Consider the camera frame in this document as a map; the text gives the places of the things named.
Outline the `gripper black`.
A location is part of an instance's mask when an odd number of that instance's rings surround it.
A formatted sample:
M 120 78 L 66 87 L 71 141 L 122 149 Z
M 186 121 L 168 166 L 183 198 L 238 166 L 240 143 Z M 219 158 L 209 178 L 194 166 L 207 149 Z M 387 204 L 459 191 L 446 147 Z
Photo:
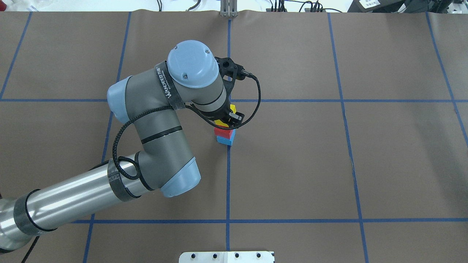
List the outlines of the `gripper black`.
M 221 119 L 228 115 L 229 123 L 242 123 L 245 115 L 241 112 L 234 112 L 230 110 L 230 100 L 225 99 L 224 102 L 217 100 L 214 103 L 207 105 L 199 105 L 199 111 L 204 115 L 208 120 L 214 121 Z M 216 121 L 216 128 L 221 130 L 231 130 L 232 127 L 229 124 L 226 124 L 222 121 Z

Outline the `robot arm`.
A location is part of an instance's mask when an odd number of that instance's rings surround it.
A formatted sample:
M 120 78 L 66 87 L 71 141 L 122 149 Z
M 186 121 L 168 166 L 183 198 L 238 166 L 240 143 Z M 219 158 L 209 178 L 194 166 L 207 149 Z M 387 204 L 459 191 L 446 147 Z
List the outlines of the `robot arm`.
M 231 58 L 187 40 L 153 69 L 112 85 L 107 103 L 122 127 L 108 145 L 110 158 L 50 187 L 2 199 L 1 253 L 149 191 L 159 188 L 170 198 L 194 188 L 200 173 L 176 111 L 188 108 L 213 127 L 235 130 L 246 121 L 229 95 L 246 77 L 256 79 Z

